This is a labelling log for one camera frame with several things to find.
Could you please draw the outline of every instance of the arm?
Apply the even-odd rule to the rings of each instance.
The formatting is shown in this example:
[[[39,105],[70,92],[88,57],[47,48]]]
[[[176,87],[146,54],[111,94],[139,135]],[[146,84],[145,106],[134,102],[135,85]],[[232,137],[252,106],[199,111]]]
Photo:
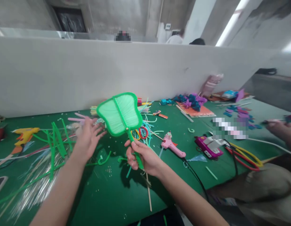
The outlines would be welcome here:
[[[143,161],[145,171],[156,176],[176,203],[182,209],[193,225],[228,225],[222,216],[184,180],[182,180],[168,165],[166,165],[148,146],[135,140],[128,147],[128,163],[137,170],[133,152],[138,152]]]
[[[291,151],[291,123],[283,123],[279,120],[269,122],[267,129],[283,140]]]
[[[101,124],[93,126],[91,119],[85,120],[73,153],[60,170],[52,190],[30,226],[66,225],[85,165],[93,155],[99,139],[106,134],[99,134],[102,130]]]

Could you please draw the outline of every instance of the white partition wall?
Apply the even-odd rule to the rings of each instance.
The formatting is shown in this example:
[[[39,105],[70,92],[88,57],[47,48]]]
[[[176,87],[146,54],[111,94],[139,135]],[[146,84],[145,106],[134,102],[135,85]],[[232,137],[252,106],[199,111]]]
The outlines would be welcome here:
[[[216,91],[239,89],[276,50],[0,37],[0,114],[88,109],[122,92],[144,100],[198,92],[211,73]]]

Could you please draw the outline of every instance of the black cable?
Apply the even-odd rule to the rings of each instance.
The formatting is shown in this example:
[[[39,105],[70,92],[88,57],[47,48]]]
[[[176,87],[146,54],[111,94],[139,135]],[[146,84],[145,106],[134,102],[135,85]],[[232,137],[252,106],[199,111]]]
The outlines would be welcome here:
[[[230,146],[230,148],[231,148],[231,150],[232,150],[232,154],[233,154],[233,162],[234,162],[234,169],[235,169],[235,171],[236,171],[236,174],[235,174],[235,176],[234,176],[234,178],[232,178],[231,180],[233,180],[233,179],[235,179],[235,178],[237,178],[237,176],[239,175],[239,172],[238,172],[238,165],[237,165],[237,160],[236,160],[236,156],[234,155],[234,150],[235,150],[235,147],[233,147],[226,139],[223,139],[223,140],[225,140],[228,144],[229,144],[229,146]]]
[[[188,161],[186,160],[186,158],[183,158],[183,160],[187,163],[187,165],[189,166],[189,168],[194,172],[196,178],[198,179],[198,181],[199,181],[199,183],[200,183],[200,185],[201,185],[201,187],[202,187],[202,189],[203,189],[203,191],[204,191],[204,194],[205,194],[206,200],[207,200],[208,203],[209,203],[209,199],[208,199],[207,192],[206,192],[205,187],[204,187],[202,181],[200,180],[199,176],[196,174],[196,172],[194,171],[194,169],[190,166],[190,164],[188,163]]]
[[[22,150],[20,151],[18,157],[21,156],[22,152],[23,152],[23,147],[22,147]],[[4,169],[4,168],[10,166],[10,165],[11,165],[12,163],[14,163],[16,160],[17,160],[17,159],[14,159],[14,160],[10,161],[7,165],[0,167],[0,169]]]

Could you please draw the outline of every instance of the red wire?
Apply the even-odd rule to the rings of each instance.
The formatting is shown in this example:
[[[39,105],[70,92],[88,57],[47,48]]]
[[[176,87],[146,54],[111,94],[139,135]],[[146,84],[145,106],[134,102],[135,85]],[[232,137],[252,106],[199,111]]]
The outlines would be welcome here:
[[[226,150],[230,153],[230,154],[233,154],[233,151],[232,149],[228,148],[228,147],[225,147]],[[234,151],[234,155],[235,155],[235,158],[236,160],[241,163],[241,165],[245,166],[246,168],[252,170],[252,171],[260,171],[259,167],[254,164],[252,161],[250,161],[249,159],[245,158],[244,156],[242,156],[240,153]],[[249,164],[253,165],[254,168],[252,168],[251,166],[245,164],[244,162],[242,162],[237,156],[239,156],[240,158],[242,158],[243,160],[245,160],[246,162],[248,162]]]

